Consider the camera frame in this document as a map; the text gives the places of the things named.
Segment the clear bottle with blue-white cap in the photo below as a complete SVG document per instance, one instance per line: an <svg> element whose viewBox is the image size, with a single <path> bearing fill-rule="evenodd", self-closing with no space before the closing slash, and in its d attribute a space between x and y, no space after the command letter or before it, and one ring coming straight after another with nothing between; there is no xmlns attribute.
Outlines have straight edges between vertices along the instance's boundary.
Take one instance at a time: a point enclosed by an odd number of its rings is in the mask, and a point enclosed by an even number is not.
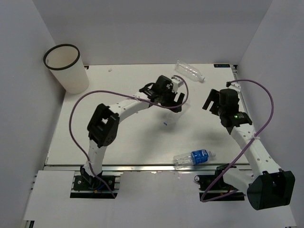
<svg viewBox="0 0 304 228"><path fill-rule="evenodd" d="M169 111L166 114L165 119L163 120L163 124L165 126L173 126L174 124L176 124L179 119L181 118L182 115L184 115L190 108L190 104L189 103L185 103L182 107L181 107L181 111L178 113L174 113Z"/></svg>

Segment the blue label Pocari Sweat bottle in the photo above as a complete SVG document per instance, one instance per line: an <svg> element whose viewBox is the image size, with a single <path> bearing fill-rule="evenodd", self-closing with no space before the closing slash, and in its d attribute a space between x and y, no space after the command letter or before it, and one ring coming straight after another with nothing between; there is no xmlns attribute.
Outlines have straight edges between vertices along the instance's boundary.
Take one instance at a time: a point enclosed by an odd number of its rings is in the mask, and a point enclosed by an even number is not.
<svg viewBox="0 0 304 228"><path fill-rule="evenodd" d="M215 152L202 149L174 156L173 162L175 169L182 169L203 164L212 160L215 156Z"/></svg>

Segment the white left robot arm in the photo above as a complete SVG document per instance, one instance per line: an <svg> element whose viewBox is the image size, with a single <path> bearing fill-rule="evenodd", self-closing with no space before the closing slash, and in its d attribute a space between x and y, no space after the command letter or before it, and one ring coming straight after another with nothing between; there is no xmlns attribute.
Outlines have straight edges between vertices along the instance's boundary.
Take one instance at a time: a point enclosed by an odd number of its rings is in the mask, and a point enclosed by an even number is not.
<svg viewBox="0 0 304 228"><path fill-rule="evenodd" d="M107 146L115 140L119 123L151 106L161 107L174 113L182 111L182 106L188 99L189 94L180 93L178 89L185 84L180 76L168 78L159 76L155 83L148 83L132 96L116 104L97 106L87 127L89 137L88 161L84 165L87 175L84 184L91 190L100 185L102 163Z"/></svg>

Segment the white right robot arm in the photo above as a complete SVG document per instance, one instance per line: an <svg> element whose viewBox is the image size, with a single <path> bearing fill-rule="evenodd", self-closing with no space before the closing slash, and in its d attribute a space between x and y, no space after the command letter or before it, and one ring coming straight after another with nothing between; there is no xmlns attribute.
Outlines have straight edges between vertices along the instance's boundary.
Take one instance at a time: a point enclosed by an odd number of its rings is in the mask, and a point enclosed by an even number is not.
<svg viewBox="0 0 304 228"><path fill-rule="evenodd" d="M255 210L275 208L290 204L295 185L295 176L284 171L271 157L258 138L247 113L239 110L238 92L234 89L211 89L203 109L217 115L229 135L241 148L251 166L253 176L248 176L236 168L234 162L217 167L214 185L219 189L232 186L244 193Z"/></svg>

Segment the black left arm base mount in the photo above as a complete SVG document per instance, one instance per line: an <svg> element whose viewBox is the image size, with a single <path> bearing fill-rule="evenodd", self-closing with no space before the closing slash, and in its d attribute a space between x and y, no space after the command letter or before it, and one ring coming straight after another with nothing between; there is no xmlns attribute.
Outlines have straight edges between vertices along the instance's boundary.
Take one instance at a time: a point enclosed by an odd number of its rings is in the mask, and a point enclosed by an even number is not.
<svg viewBox="0 0 304 228"><path fill-rule="evenodd" d="M120 188L120 175L102 175L111 191L117 196ZM114 199L106 185L97 180L90 185L81 175L74 175L70 198L72 199Z"/></svg>

